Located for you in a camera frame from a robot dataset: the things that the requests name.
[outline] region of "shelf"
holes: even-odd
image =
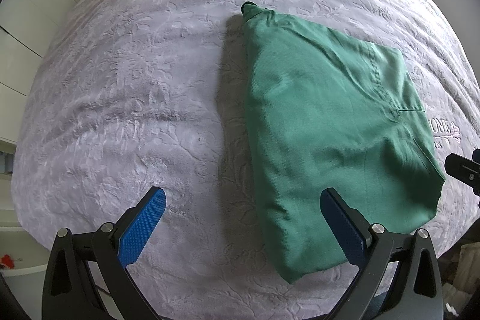
[[[45,247],[20,227],[0,227],[0,257],[5,254],[13,259],[15,268],[1,270],[4,277],[44,271],[50,256]]]

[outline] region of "bed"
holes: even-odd
[[[266,258],[244,123],[244,1],[81,0],[38,70],[20,131],[13,200],[46,247],[59,228],[96,230],[150,186],[165,190],[161,223],[128,270],[174,320],[307,319],[330,311],[357,271],[342,264],[289,285]],[[441,165],[477,147],[479,87],[431,0],[251,1],[400,49]],[[447,178],[425,225],[438,256],[477,205]]]

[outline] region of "silver bolt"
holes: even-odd
[[[385,232],[385,227],[382,224],[373,224],[371,228],[376,234],[382,234]]]
[[[57,232],[57,236],[59,238],[63,238],[64,236],[66,236],[68,234],[68,229],[67,228],[60,228]]]
[[[420,236],[421,238],[428,238],[428,231],[426,229],[419,229],[418,234],[418,236]]]
[[[107,234],[108,232],[113,231],[113,224],[112,223],[105,223],[105,224],[102,225],[102,227],[100,229],[102,230],[102,232],[105,232]]]

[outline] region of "green garment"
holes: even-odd
[[[320,212],[327,187],[391,232],[431,220],[445,178],[400,51],[251,2],[242,13],[256,208],[278,273],[346,261]]]

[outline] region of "red object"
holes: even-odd
[[[14,269],[15,268],[14,261],[11,259],[10,255],[4,255],[0,259],[0,263],[2,265],[4,265],[5,267],[8,267],[9,269]]]

